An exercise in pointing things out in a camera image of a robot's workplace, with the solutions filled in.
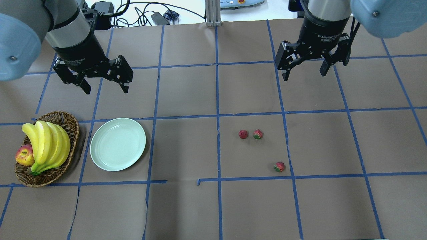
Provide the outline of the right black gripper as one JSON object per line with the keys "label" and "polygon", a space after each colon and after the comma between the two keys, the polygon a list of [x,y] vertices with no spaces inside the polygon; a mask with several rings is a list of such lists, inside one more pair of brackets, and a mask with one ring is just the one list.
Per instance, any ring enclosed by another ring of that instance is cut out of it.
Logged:
{"label": "right black gripper", "polygon": [[351,56],[351,38],[343,32],[348,20],[322,20],[305,15],[297,42],[282,41],[276,53],[275,64],[283,80],[287,81],[290,70],[306,60],[324,57],[319,69],[323,77],[337,62],[346,66]]}

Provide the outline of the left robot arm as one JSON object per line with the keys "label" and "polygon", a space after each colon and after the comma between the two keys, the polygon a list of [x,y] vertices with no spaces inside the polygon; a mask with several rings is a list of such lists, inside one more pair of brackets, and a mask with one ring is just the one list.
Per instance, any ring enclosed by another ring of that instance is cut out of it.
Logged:
{"label": "left robot arm", "polygon": [[46,40],[57,53],[53,70],[64,84],[90,94],[86,78],[104,78],[127,94],[134,72],[124,56],[108,59],[94,32],[100,19],[124,14],[81,9],[75,0],[2,0],[0,13],[1,81],[23,77]]}

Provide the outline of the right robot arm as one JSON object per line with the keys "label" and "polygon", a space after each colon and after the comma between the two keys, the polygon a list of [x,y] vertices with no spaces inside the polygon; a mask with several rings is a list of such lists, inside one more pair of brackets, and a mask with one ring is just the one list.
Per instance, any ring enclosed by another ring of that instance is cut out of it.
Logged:
{"label": "right robot arm", "polygon": [[426,23],[425,0],[290,0],[290,12],[303,13],[295,43],[282,41],[276,53],[277,70],[287,81],[290,70],[304,61],[323,58],[326,76],[336,63],[348,64],[360,26],[377,38],[395,38]]}

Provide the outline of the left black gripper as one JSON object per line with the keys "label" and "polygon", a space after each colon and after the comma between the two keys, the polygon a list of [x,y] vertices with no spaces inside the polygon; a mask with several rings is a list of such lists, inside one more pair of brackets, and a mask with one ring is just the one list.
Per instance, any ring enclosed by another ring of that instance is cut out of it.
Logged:
{"label": "left black gripper", "polygon": [[91,86],[86,81],[86,74],[96,67],[106,68],[104,78],[119,84],[124,94],[128,94],[129,84],[133,81],[134,72],[124,56],[108,59],[94,32],[79,44],[59,48],[53,47],[60,60],[56,60],[53,69],[64,84],[73,84],[81,88],[87,95]]}

